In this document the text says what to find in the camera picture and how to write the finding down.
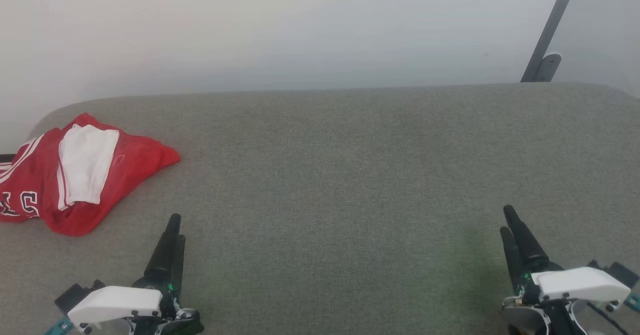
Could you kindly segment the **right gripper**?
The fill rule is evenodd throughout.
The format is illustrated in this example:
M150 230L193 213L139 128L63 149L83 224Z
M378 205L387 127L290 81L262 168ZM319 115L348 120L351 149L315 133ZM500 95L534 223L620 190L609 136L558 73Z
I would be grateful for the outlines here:
M579 303L616 308L630 296L631 288L603 269L542 271L550 259L539 241L512 205L503 206L503 214L507 226L499 233L514 296L503 299L502 319L510 333L587 335L576 317Z

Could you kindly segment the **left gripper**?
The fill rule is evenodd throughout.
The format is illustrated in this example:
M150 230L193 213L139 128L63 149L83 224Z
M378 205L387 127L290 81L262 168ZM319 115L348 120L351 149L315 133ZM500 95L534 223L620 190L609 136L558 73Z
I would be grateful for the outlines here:
M146 266L133 286L92 287L74 284L67 291L67 318L85 335L101 324L126 321L130 335L199 335L205 326L194 308L183 308L180 296L186 237L180 233L182 216L174 213Z

